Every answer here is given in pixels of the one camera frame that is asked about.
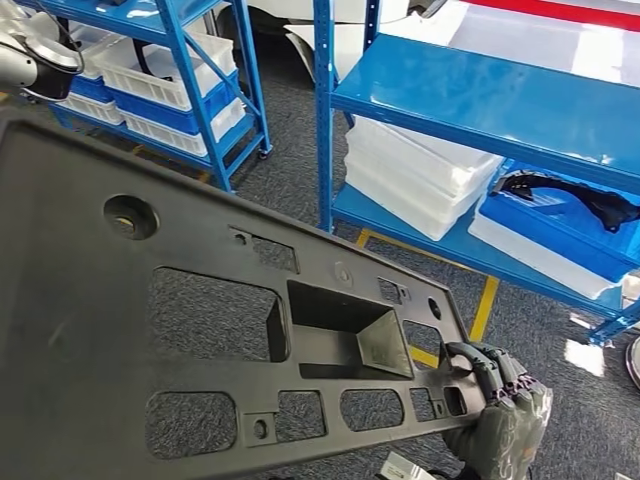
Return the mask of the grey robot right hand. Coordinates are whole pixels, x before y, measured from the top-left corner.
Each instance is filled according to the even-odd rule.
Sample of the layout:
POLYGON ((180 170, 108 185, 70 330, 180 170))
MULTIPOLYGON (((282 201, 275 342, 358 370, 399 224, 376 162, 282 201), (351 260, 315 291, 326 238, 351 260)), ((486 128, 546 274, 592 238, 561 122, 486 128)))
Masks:
POLYGON ((464 468, 460 479, 526 479, 551 415, 553 391, 508 351, 486 343, 448 342, 451 357, 471 364, 485 407, 472 425, 442 433, 464 468))

